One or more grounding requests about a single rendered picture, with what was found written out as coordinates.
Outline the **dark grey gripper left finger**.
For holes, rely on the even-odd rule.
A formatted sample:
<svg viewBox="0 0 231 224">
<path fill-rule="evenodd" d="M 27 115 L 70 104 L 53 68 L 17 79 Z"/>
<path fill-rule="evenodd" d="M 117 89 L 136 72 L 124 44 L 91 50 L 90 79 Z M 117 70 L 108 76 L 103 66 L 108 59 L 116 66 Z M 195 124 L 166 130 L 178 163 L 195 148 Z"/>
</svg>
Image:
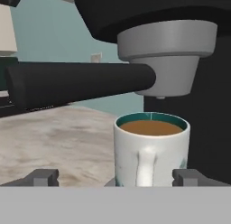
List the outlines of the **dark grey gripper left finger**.
<svg viewBox="0 0 231 224">
<path fill-rule="evenodd" d="M 4 186 L 58 186 L 58 169 L 35 169 L 24 178 L 4 183 Z"/>
</svg>

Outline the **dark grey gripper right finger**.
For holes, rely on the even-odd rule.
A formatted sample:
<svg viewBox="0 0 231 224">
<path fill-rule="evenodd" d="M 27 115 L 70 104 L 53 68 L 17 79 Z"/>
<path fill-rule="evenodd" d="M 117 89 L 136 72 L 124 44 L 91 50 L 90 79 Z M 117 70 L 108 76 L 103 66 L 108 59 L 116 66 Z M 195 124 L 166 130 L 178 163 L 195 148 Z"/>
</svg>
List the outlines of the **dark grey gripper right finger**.
<svg viewBox="0 0 231 224">
<path fill-rule="evenodd" d="M 174 169 L 172 171 L 173 186 L 183 187 L 228 187 L 227 183 L 219 182 L 204 176 L 195 169 Z"/>
</svg>

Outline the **white mug of coffee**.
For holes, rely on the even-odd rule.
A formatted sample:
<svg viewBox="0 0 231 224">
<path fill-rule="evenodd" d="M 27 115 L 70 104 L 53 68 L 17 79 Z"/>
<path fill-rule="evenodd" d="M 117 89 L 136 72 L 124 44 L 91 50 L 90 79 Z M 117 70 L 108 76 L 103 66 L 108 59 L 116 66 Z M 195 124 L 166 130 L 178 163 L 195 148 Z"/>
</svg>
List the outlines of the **white mug of coffee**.
<svg viewBox="0 0 231 224">
<path fill-rule="evenodd" d="M 138 135 L 122 125 L 138 121 L 162 121 L 182 129 L 174 135 Z M 190 124 L 181 117 L 158 112 L 138 112 L 114 123 L 115 185 L 119 187 L 171 187 L 174 169 L 186 169 Z"/>
</svg>

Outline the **black coffee machine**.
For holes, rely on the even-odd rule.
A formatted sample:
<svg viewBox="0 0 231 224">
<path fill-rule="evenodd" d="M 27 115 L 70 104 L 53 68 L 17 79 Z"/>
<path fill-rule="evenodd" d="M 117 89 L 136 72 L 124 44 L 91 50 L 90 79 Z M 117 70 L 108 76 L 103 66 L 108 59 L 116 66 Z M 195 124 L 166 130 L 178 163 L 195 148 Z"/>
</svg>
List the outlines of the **black coffee machine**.
<svg viewBox="0 0 231 224">
<path fill-rule="evenodd" d="M 231 184 L 231 0 L 74 0 L 93 38 L 116 45 L 118 63 L 20 62 L 5 73 L 20 109 L 134 92 L 142 112 L 190 124 L 186 169 Z M 138 135 L 181 128 L 138 120 Z"/>
</svg>

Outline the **cream and black appliance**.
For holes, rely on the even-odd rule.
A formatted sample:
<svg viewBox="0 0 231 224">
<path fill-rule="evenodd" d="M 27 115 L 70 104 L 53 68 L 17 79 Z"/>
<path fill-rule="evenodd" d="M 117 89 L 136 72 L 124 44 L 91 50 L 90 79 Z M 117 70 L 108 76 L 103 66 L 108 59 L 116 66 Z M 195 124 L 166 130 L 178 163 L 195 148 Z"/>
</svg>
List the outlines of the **cream and black appliance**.
<svg viewBox="0 0 231 224">
<path fill-rule="evenodd" d="M 17 53 L 11 7 L 16 7 L 21 0 L 0 0 L 0 117 L 20 114 L 9 102 L 5 82 L 5 68 L 18 62 L 13 54 Z"/>
</svg>

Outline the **white wall socket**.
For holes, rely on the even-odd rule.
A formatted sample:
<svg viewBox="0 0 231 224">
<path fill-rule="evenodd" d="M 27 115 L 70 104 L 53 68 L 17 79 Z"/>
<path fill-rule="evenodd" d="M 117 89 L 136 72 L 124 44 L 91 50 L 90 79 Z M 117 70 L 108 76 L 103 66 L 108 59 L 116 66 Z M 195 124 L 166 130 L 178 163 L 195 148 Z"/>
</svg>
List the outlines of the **white wall socket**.
<svg viewBox="0 0 231 224">
<path fill-rule="evenodd" d="M 93 53 L 91 55 L 91 59 L 90 61 L 93 62 L 93 63 L 99 63 L 101 62 L 101 59 L 102 59 L 102 53 Z"/>
</svg>

